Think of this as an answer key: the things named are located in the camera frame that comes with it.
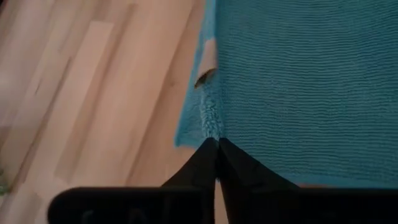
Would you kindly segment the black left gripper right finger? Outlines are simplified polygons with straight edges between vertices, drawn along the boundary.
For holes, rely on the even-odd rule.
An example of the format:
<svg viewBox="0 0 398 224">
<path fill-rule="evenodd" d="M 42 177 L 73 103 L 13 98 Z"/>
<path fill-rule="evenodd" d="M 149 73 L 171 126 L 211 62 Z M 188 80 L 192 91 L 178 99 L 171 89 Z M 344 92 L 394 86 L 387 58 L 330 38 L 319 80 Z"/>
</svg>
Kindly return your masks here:
<svg viewBox="0 0 398 224">
<path fill-rule="evenodd" d="M 218 178 L 229 224 L 283 223 L 278 199 L 299 188 L 226 138 L 219 140 Z"/>
</svg>

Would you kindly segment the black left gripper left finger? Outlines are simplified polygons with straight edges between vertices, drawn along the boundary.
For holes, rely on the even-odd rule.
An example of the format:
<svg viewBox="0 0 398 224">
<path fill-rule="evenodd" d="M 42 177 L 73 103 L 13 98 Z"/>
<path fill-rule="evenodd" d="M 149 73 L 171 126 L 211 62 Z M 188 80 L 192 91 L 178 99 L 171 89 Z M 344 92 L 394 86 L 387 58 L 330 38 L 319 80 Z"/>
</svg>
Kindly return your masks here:
<svg viewBox="0 0 398 224">
<path fill-rule="evenodd" d="M 218 141 L 207 138 L 162 187 L 166 197 L 161 224 L 215 224 Z"/>
</svg>

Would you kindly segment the teal microfiber towel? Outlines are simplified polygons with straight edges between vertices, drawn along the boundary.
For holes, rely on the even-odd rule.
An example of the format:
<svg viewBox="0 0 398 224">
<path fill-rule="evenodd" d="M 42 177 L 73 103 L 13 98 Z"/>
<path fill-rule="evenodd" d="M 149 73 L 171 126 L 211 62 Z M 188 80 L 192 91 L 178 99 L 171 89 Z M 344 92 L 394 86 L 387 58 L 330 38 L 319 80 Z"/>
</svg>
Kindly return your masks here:
<svg viewBox="0 0 398 224">
<path fill-rule="evenodd" d="M 174 143 L 296 184 L 398 189 L 398 0 L 206 0 Z"/>
</svg>

